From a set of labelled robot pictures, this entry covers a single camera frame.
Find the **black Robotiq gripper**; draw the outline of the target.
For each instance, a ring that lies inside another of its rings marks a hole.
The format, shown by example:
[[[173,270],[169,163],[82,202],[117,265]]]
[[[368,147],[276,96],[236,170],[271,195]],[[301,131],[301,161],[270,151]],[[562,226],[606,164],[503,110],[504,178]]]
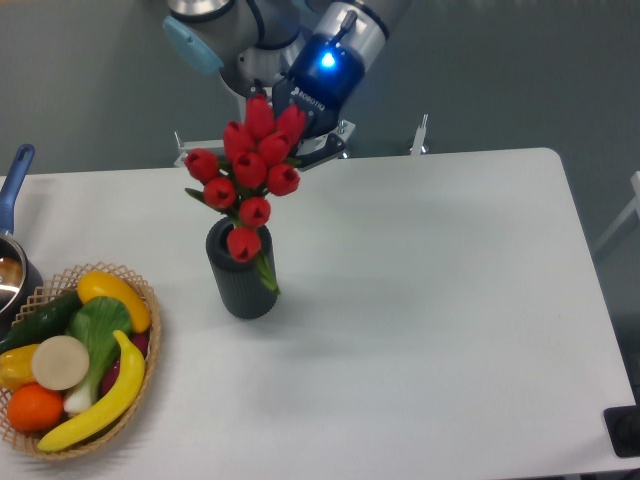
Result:
[[[318,137],[337,126],[344,103],[364,75],[359,57],[329,37],[314,34],[273,89],[255,79],[248,87],[247,98],[272,99],[277,116],[297,105],[306,115],[302,136]],[[339,135],[329,133],[321,147],[305,154],[298,151],[298,168],[313,168],[335,159],[345,148],[346,142]]]

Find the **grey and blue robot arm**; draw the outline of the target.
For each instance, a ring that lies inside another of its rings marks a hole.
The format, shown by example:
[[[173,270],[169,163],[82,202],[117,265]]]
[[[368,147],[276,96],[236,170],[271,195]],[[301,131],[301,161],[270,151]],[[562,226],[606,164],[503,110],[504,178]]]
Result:
[[[304,170],[343,157],[340,113],[389,40],[407,1],[171,1],[163,31],[193,69],[217,74],[240,105],[266,94],[306,115]]]

